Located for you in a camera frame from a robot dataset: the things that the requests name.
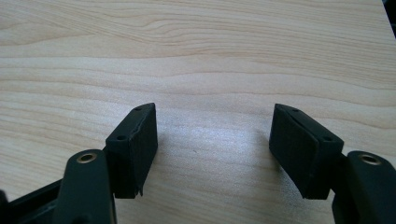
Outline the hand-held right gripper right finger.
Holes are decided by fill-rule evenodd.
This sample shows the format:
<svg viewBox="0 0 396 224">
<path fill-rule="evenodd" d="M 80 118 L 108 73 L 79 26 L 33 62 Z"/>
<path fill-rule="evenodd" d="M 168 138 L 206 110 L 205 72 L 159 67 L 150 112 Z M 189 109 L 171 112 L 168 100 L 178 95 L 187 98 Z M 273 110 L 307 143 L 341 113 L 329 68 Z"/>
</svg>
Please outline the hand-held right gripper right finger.
<svg viewBox="0 0 396 224">
<path fill-rule="evenodd" d="M 300 109 L 275 104 L 269 149 L 306 199 L 325 200 L 344 141 Z"/>
</svg>

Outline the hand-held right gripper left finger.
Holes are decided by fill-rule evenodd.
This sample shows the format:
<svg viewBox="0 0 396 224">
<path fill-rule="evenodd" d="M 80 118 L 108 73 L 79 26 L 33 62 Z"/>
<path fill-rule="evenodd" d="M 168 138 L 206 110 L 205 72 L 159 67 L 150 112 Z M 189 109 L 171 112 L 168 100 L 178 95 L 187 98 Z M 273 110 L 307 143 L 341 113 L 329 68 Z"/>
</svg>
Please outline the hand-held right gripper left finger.
<svg viewBox="0 0 396 224">
<path fill-rule="evenodd" d="M 140 105 L 106 139 L 110 186 L 116 198 L 133 199 L 143 194 L 157 149 L 155 104 Z"/>
</svg>

